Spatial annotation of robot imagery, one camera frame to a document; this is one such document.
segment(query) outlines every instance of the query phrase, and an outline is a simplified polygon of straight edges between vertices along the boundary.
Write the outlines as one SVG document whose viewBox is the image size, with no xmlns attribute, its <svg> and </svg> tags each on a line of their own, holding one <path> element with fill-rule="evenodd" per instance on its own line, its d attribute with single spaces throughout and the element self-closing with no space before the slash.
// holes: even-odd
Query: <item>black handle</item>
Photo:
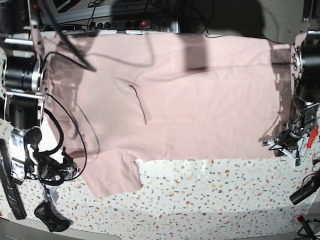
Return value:
<svg viewBox="0 0 320 240">
<path fill-rule="evenodd" d="M 68 220 L 60 219 L 58 214 L 54 213 L 53 208 L 54 206 L 50 201 L 43 201 L 34 210 L 34 215 L 48 227 L 51 233 L 67 230 L 70 226 L 70 222 Z"/>
<path fill-rule="evenodd" d="M 315 236 L 314 231 L 312 231 L 311 227 L 309 226 L 309 224 L 305 220 L 304 216 L 302 216 L 302 214 L 300 214 L 300 215 L 298 215 L 298 217 L 296 219 L 299 221 L 299 223 L 302 224 L 302 227 L 303 227 L 306 235 L 308 237 L 310 237 L 312 240 L 317 240 L 317 237 Z"/>
<path fill-rule="evenodd" d="M 320 174 L 312 177 L 302 188 L 290 196 L 290 200 L 294 205 L 305 200 L 311 194 L 315 193 L 320 188 Z"/>
<path fill-rule="evenodd" d="M 8 157 L 6 141 L 0 139 L 0 180 L 3 190 L 8 200 L 13 215 L 17 220 L 25 219 L 27 216 L 24 204 L 21 200 L 20 193 L 16 183 L 11 177 L 11 165 Z"/>
<path fill-rule="evenodd" d="M 0 119 L 4 119 L 5 113 L 5 100 L 0 97 Z"/>
</svg>

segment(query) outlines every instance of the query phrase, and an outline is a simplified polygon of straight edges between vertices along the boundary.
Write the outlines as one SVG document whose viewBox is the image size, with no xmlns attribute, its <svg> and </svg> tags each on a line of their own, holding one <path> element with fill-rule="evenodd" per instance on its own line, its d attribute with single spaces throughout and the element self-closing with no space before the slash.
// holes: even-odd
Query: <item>white speckled surface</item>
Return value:
<svg viewBox="0 0 320 240">
<path fill-rule="evenodd" d="M 4 126 L 0 127 L 6 135 L 9 129 Z M 80 178 L 59 189 L 57 209 L 74 221 L 73 229 L 124 240 L 235 239 L 292 232 L 297 229 L 295 216 L 306 214 L 315 198 L 298 206 L 289 200 L 312 171 L 318 139 L 296 169 L 280 159 L 137 160 L 141 190 L 94 198 Z M 40 188 L 26 181 L 19 190 L 28 218 L 36 220 L 33 211 L 42 201 Z M 4 218 L 10 212 L 2 186 L 0 211 Z"/>
</svg>

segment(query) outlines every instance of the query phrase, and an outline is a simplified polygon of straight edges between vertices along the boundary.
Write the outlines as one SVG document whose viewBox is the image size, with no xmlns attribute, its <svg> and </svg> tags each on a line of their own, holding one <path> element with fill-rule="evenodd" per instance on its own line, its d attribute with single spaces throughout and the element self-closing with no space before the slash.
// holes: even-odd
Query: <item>power outlet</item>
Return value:
<svg viewBox="0 0 320 240">
<path fill-rule="evenodd" d="M 99 21 L 95 23 L 98 30 L 146 30 L 151 28 L 150 20 Z"/>
</svg>

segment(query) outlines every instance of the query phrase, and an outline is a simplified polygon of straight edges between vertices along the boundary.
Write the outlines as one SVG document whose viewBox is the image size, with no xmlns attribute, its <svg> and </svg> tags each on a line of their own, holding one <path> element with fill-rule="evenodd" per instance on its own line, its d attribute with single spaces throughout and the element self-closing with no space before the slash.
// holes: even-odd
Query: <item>shirt sleeve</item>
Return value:
<svg viewBox="0 0 320 240">
<path fill-rule="evenodd" d="M 103 152 L 89 160 L 82 176 L 97 198 L 141 189 L 136 158 L 120 149 Z"/>
</svg>

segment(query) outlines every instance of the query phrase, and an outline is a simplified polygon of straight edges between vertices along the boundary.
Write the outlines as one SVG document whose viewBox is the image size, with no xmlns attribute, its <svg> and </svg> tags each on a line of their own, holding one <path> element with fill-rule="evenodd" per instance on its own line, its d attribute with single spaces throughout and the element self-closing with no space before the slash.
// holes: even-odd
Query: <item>shirt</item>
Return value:
<svg viewBox="0 0 320 240">
<path fill-rule="evenodd" d="M 136 159 L 274 156 L 262 142 L 288 120 L 292 80 L 283 63 L 290 62 L 289 45 L 174 33 L 70 40 L 97 71 L 54 55 L 48 87 L 84 137 L 83 177 L 96 197 L 139 190 Z M 72 56 L 58 38 L 47 39 L 45 50 Z M 81 168 L 83 147 L 72 123 L 50 98 L 46 106 Z"/>
</svg>

